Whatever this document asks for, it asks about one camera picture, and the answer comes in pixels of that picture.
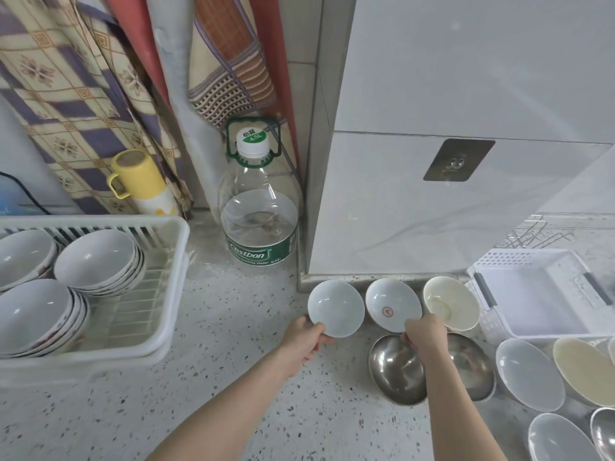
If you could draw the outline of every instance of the power cord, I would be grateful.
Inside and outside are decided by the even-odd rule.
[[[26,186],[24,186],[20,180],[18,180],[18,178],[14,177],[12,174],[9,173],[3,173],[2,171],[0,171],[0,176],[4,176],[7,177],[9,179],[12,179],[13,181],[15,181],[19,187],[21,187],[21,190],[26,193],[26,195],[29,197],[29,199],[32,201],[32,203],[34,205],[36,205],[45,215],[51,215],[51,212],[49,210],[47,210],[46,208],[44,208],[41,204],[39,204],[39,202],[34,198],[34,196],[30,193],[30,191],[28,191],[26,189]]]

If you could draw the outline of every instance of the white plastic dish rack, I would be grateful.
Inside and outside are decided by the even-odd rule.
[[[119,297],[89,297],[92,319],[70,352],[0,360],[0,387],[77,383],[103,371],[151,366],[170,349],[188,270],[188,223],[179,217],[0,217],[0,238],[42,229],[63,246],[92,231],[131,234],[147,260],[144,279]]]
[[[491,249],[468,270],[487,340],[546,343],[615,335],[615,306],[581,258],[567,249]]]

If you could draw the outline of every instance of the person's left hand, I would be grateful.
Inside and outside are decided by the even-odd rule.
[[[320,344],[333,342],[333,338],[324,333],[324,324],[313,325],[305,315],[297,317],[288,325],[276,348],[288,377],[295,375],[305,361],[314,357]]]

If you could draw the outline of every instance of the terrazzo countertop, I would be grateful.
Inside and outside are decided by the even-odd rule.
[[[141,460],[306,313],[294,258],[241,265],[208,213],[191,225],[193,260],[169,354],[152,368],[74,387],[0,390],[0,458]],[[368,352],[384,334],[366,321],[324,347],[271,404],[242,460],[432,460],[427,403],[395,406],[369,376]],[[478,329],[469,335],[493,356]],[[524,439],[535,413],[499,389],[477,407],[508,459],[529,460]]]

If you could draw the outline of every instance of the hand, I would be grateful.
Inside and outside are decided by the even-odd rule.
[[[437,315],[426,313],[419,320],[406,320],[404,326],[402,341],[414,345],[421,361],[448,355],[447,328]]]
[[[275,349],[287,371],[287,377],[295,375],[305,361],[309,361],[320,349],[320,344],[332,343],[326,336],[322,323],[313,325],[305,315],[294,319],[287,327],[282,342]]]

